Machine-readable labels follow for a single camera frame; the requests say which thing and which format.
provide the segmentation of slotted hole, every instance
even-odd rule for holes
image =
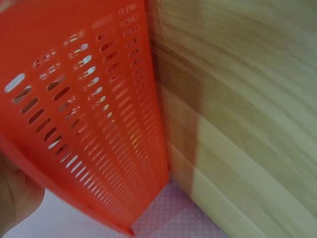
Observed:
[[[63,90],[61,90],[54,98],[54,101],[57,101],[58,99],[60,99],[63,95],[65,95],[68,91],[70,90],[70,87],[66,87]]]
[[[108,68],[108,73],[110,73],[111,71],[115,70],[116,68],[118,68],[120,65],[120,62],[114,63],[111,67]]]
[[[84,186],[86,186],[92,178],[93,177],[91,176],[89,179],[87,179],[86,182],[84,183]]]
[[[104,61],[108,62],[110,61],[112,58],[116,57],[119,54],[119,51],[115,51],[112,52],[110,55],[108,55],[107,57],[105,57]]]
[[[35,120],[36,120],[37,118],[39,118],[40,115],[43,114],[43,112],[44,112],[44,109],[42,108],[42,109],[40,109],[37,113],[35,113],[35,114],[29,119],[29,124],[32,124],[33,122],[35,122]]]
[[[118,88],[120,88],[123,84],[124,84],[125,80],[122,80],[121,82],[119,82],[117,85],[115,85],[113,87],[113,92],[116,91]]]
[[[53,90],[57,85],[59,85],[62,81],[64,81],[64,79],[65,79],[64,75],[59,77],[56,81],[48,85],[48,90],[49,91]]]
[[[127,47],[132,47],[134,46],[137,42],[139,42],[140,38],[135,38],[133,41],[127,43]]]
[[[67,144],[63,144],[55,153],[55,156],[59,155],[65,148],[67,147]]]
[[[72,163],[75,162],[75,160],[77,160],[78,155],[75,155],[66,165],[66,168],[68,169],[69,166],[71,166]]]
[[[122,25],[123,25],[123,26],[127,26],[127,25],[129,25],[129,24],[135,22],[137,18],[138,18],[137,16],[132,16],[132,17],[126,19],[125,21],[123,21],[123,22],[122,22]]]
[[[140,63],[142,60],[143,60],[143,57],[140,57],[140,58],[136,59],[135,61],[133,61],[130,66],[133,67],[133,66],[135,66],[136,64]]]
[[[101,51],[105,51],[105,50],[109,49],[114,44],[115,44],[115,41],[110,41],[110,42],[104,44],[103,46],[101,46]]]
[[[70,105],[70,102],[66,102],[63,105],[61,105],[61,107],[59,108],[59,111],[64,111],[66,108],[68,108],[68,106]]]
[[[74,123],[70,126],[70,128],[74,128],[79,123],[79,119],[76,119]]]
[[[14,99],[13,102],[14,103],[19,103],[21,102],[21,100],[28,95],[30,92],[32,91],[32,87],[31,86],[27,86],[25,89],[22,90],[22,92],[20,92]]]
[[[25,74],[21,73],[18,76],[16,76],[14,79],[11,80],[11,82],[9,82],[5,88],[4,91],[6,93],[11,92],[16,86],[18,86],[23,80],[25,79]]]
[[[95,184],[95,181],[93,181],[89,186],[88,189],[90,189]]]
[[[140,48],[134,49],[134,50],[129,54],[129,58],[131,58],[132,56],[134,56],[135,54],[137,54],[139,51],[140,51]]]
[[[61,138],[62,138],[61,136],[59,136],[58,138],[56,138],[56,139],[54,140],[54,142],[49,145],[49,150],[53,149],[53,148],[60,142]]]
[[[53,127],[46,135],[45,135],[45,138],[44,138],[44,141],[47,141],[48,138],[53,135],[53,133],[57,130],[56,127]]]
[[[35,131],[39,133],[50,121],[50,118],[46,119]]]
[[[82,176],[79,181],[82,182],[88,175],[89,175],[89,172],[85,173],[84,176]]]
[[[64,158],[62,158],[61,160],[60,160],[60,162],[61,163],[63,163],[70,155],[71,155],[71,151],[69,152],[69,153],[67,153],[67,155],[66,156],[64,156]]]
[[[38,102],[37,98],[33,98],[24,108],[21,109],[22,114],[26,114],[36,103]]]
[[[78,169],[78,167],[82,164],[83,162],[82,161],[80,161],[77,165],[75,165],[74,167],[73,167],[73,169],[70,171],[71,172],[71,174],[73,173],[73,172],[75,172],[76,171],[76,169]]]
[[[124,33],[124,36],[131,36],[133,33],[137,32],[139,30],[139,27],[133,27],[132,29],[128,30],[127,32]]]
[[[75,178],[78,178],[86,169],[86,166],[83,167],[76,175],[75,175]]]

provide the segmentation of bamboo surface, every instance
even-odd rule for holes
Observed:
[[[232,238],[316,238],[317,2],[147,8],[172,176]]]

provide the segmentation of hand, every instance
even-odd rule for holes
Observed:
[[[0,236],[30,216],[42,203],[44,189],[0,151]]]

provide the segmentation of red plastic basket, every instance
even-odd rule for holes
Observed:
[[[21,0],[0,13],[0,147],[122,233],[168,181],[142,0]]]

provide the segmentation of pink tablecloth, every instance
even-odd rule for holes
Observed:
[[[173,182],[132,229],[138,238],[228,238]],[[124,238],[46,192],[41,207],[4,238]]]

